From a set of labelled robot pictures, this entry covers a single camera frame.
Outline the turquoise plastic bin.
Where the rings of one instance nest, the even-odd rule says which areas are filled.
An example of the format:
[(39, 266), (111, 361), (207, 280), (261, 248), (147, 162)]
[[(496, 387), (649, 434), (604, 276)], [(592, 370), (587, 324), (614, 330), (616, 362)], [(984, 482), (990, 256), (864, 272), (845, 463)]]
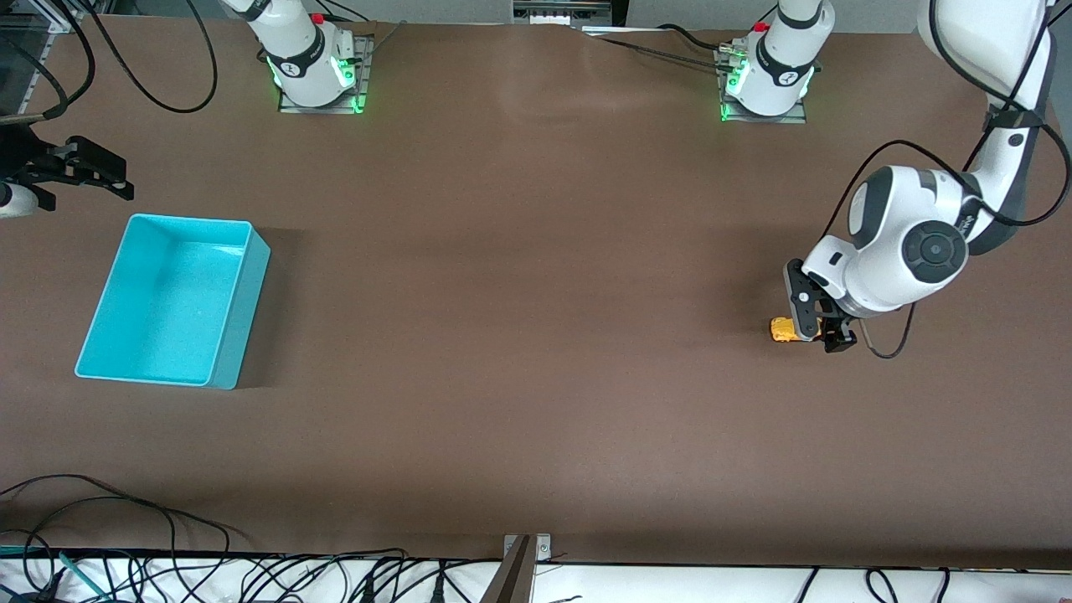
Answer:
[(234, 389), (269, 260), (248, 221), (134, 214), (75, 374)]

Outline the grey power strip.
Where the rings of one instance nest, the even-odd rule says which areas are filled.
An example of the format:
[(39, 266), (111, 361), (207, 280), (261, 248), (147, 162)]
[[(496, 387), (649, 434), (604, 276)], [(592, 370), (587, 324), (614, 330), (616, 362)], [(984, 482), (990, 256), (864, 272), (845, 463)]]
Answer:
[(565, 24), (579, 28), (614, 23), (612, 0), (512, 0), (513, 24)]

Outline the aluminium frame rail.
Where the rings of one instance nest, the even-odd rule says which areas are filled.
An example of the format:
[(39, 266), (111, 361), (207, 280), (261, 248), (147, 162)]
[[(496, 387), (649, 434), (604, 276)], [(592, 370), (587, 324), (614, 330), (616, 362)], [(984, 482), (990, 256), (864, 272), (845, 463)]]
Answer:
[(0, 0), (0, 116), (23, 114), (57, 39), (74, 32), (51, 0)]

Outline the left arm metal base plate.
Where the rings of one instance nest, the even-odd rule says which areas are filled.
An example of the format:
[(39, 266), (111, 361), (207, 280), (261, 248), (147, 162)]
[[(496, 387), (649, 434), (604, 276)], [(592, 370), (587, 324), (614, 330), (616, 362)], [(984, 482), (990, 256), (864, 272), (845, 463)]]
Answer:
[(755, 64), (743, 47), (724, 45), (714, 53), (719, 73), (719, 113), (723, 122), (742, 121), (804, 126), (809, 80), (816, 67), (778, 74)]

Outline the metal clamp bracket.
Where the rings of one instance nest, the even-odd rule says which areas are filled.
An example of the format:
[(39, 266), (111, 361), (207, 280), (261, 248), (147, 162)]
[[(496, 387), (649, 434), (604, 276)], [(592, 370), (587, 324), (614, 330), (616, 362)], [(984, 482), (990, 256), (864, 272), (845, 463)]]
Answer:
[[(513, 545), (522, 538), (522, 534), (506, 534), (502, 544), (502, 557), (505, 559)], [(531, 541), (533, 542), (533, 549), (535, 549), (535, 560), (537, 564), (544, 564), (552, 556), (552, 541), (551, 535), (548, 533), (531, 534)]]

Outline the teal handled tool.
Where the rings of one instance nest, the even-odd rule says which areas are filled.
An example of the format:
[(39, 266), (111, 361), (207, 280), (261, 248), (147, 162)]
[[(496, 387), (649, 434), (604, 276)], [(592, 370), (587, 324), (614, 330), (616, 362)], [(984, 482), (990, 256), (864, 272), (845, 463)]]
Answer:
[(77, 580), (80, 580), (84, 587), (87, 587), (93, 592), (93, 595), (95, 595), (95, 600), (98, 600), (100, 603), (115, 603), (114, 599), (111, 599), (110, 593), (104, 591), (104, 589), (100, 587), (100, 585), (98, 585), (95, 580), (92, 580), (80, 568), (78, 568), (76, 562), (73, 561), (71, 558), (69, 558), (66, 554), (58, 553), (58, 558), (60, 563), (66, 569), (66, 571), (72, 573)]

